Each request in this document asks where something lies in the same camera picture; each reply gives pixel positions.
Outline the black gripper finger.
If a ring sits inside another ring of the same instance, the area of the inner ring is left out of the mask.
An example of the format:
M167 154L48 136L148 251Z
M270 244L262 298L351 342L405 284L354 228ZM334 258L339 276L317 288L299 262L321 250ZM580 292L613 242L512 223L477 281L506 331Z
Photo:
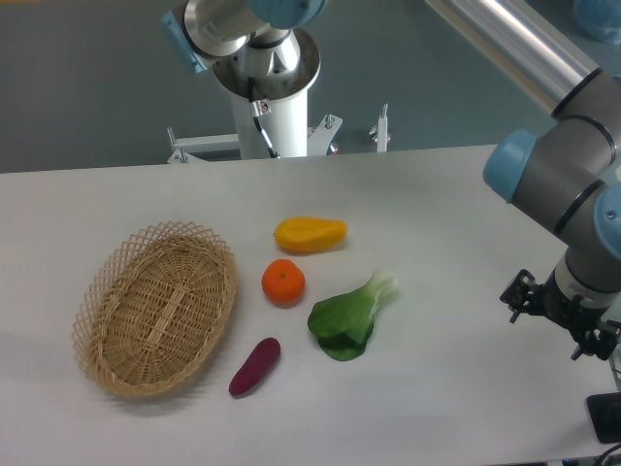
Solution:
M526 269L521 269L509 282L500 300L511 311L510 323L515 323L523 314L544 316L542 304L543 285Z
M619 343L620 322L594 314L579 321L570 334L576 342L571 360L577 360L582 355L607 360Z

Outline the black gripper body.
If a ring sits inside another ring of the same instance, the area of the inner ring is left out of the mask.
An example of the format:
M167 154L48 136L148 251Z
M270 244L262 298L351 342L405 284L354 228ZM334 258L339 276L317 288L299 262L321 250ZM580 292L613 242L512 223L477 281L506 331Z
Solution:
M596 330L603 331L604 308L586 308L580 294L562 291L554 276L549 276L539 293L539 304L543 315L567 330L577 343L583 343Z

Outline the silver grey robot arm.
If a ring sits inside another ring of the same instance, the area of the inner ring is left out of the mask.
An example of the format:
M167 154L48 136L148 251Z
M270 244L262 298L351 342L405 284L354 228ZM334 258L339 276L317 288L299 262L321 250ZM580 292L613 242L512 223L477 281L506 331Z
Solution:
M312 155L307 96L320 65L304 25L321 1L186 1L162 17L181 63L213 70L233 97L245 158ZM515 316L565 328L577 355L609 358L620 339L604 320L620 292L620 186L602 175L620 157L620 82L523 1L437 1L435 10L556 120L517 131L483 170L506 202L563 241L545 283L521 271L502 300Z

